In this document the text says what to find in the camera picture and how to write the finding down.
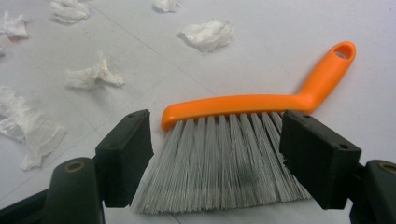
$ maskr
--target brush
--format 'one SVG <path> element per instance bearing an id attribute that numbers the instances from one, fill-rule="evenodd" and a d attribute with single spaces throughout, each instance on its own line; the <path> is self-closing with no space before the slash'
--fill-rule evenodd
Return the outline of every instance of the brush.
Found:
<path id="1" fill-rule="evenodd" d="M 235 95 L 170 105 L 168 132 L 138 213 L 228 210 L 309 199 L 278 151 L 281 113 L 311 113 L 332 92 L 355 58 L 353 43 L 332 47 L 294 95 Z"/>

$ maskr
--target brush handle hole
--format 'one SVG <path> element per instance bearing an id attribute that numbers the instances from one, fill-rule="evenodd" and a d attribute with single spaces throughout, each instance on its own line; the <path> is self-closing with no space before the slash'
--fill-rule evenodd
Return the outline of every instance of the brush handle hole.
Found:
<path id="1" fill-rule="evenodd" d="M 380 162 L 378 165 L 379 165 L 379 167 L 381 167 L 381 169 L 387 171 L 388 173 L 396 175 L 396 166 L 395 165 L 385 163 L 385 162 Z"/>
<path id="2" fill-rule="evenodd" d="M 64 170 L 67 173 L 74 173 L 76 171 L 81 170 L 84 166 L 85 166 L 85 162 L 84 161 L 73 161 L 73 162 L 68 163 L 64 167 Z"/>
<path id="3" fill-rule="evenodd" d="M 334 53 L 339 58 L 348 60 L 353 54 L 353 49 L 349 45 L 341 45 L 334 50 Z"/>

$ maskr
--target white table surface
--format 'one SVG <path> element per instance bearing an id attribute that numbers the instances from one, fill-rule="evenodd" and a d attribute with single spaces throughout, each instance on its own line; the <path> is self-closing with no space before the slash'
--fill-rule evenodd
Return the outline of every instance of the white table surface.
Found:
<path id="1" fill-rule="evenodd" d="M 23 14 L 29 38 L 0 36 L 0 86 L 61 123 L 67 134 L 40 168 L 23 171 L 25 145 L 0 135 L 0 208 L 46 189 L 52 170 L 94 148 L 128 113 L 151 112 L 154 152 L 165 133 L 167 105 L 209 96 L 295 93 L 319 58 L 343 40 L 357 57 L 313 116 L 362 148 L 361 163 L 396 162 L 396 2 L 180 0 L 177 13 L 158 13 L 149 0 L 91 0 L 91 16 L 73 25 L 51 19 L 50 0 L 1 0 L 0 15 Z M 191 23 L 231 20 L 230 45 L 202 53 L 177 33 Z M 121 88 L 93 91 L 64 86 L 64 71 L 107 58 L 123 75 Z M 348 223 L 344 211 L 322 211 L 315 201 L 233 211 L 145 216 L 130 208 L 105 209 L 106 223 Z"/>

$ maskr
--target crumpled tissue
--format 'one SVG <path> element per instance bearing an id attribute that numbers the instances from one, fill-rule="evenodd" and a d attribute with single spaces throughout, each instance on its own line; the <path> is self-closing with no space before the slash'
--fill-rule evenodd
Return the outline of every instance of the crumpled tissue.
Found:
<path id="1" fill-rule="evenodd" d="M 89 90 L 96 87 L 97 79 L 102 79 L 118 87 L 122 86 L 125 83 L 123 77 L 118 74 L 112 74 L 108 70 L 107 62 L 102 53 L 99 53 L 99 58 L 99 63 L 94 67 L 80 71 L 66 71 L 64 74 L 65 85 L 67 87 Z"/>
<path id="2" fill-rule="evenodd" d="M 55 0 L 49 5 L 55 19 L 62 22 L 74 23 L 90 16 L 88 5 L 80 3 L 78 0 Z"/>
<path id="3" fill-rule="evenodd" d="M 211 20 L 189 25 L 181 33 L 200 51 L 207 52 L 229 44 L 233 38 L 233 26 L 230 21 Z"/>
<path id="4" fill-rule="evenodd" d="M 177 1 L 176 0 L 154 0 L 152 5 L 164 12 L 176 12 Z"/>
<path id="5" fill-rule="evenodd" d="M 8 11 L 6 11 L 3 22 L 0 24 L 0 35 L 21 38 L 28 37 L 29 35 L 26 32 L 23 16 L 20 15 L 18 18 L 12 18 L 9 17 Z"/>
<path id="6" fill-rule="evenodd" d="M 53 151 L 62 141 L 66 130 L 57 122 L 46 119 L 10 87 L 0 87 L 0 133 L 25 142 L 27 155 L 20 167 L 30 170 L 40 166 L 41 158 Z"/>

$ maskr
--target paper scrap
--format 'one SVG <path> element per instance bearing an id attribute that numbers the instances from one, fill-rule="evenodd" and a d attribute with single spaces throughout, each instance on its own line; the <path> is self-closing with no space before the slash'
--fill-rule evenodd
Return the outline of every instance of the paper scrap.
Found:
<path id="1" fill-rule="evenodd" d="M 24 24 L 23 16 L 17 18 L 9 17 L 8 11 L 4 14 L 3 21 L 0 24 L 0 35 L 7 35 L 8 37 L 26 38 L 28 34 Z"/>
<path id="2" fill-rule="evenodd" d="M 176 12 L 177 1 L 176 0 L 154 0 L 152 5 L 164 12 Z"/>
<path id="3" fill-rule="evenodd" d="M 62 22 L 74 23 L 90 16 L 88 5 L 78 0 L 55 0 L 49 5 L 55 19 Z"/>
<path id="4" fill-rule="evenodd" d="M 89 90 L 96 87 L 97 79 L 101 79 L 118 87 L 122 86 L 125 83 L 123 77 L 118 74 L 112 74 L 108 70 L 107 62 L 102 53 L 99 53 L 99 58 L 99 63 L 93 67 L 79 71 L 67 70 L 64 74 L 65 85 L 72 88 Z"/>
<path id="5" fill-rule="evenodd" d="M 24 142 L 27 154 L 20 167 L 30 170 L 41 165 L 41 158 L 53 151 L 62 141 L 66 130 L 57 122 L 46 119 L 10 87 L 0 87 L 0 133 Z"/>
<path id="6" fill-rule="evenodd" d="M 230 21 L 211 20 L 189 25 L 181 33 L 200 51 L 207 52 L 229 44 L 233 38 L 233 26 Z"/>

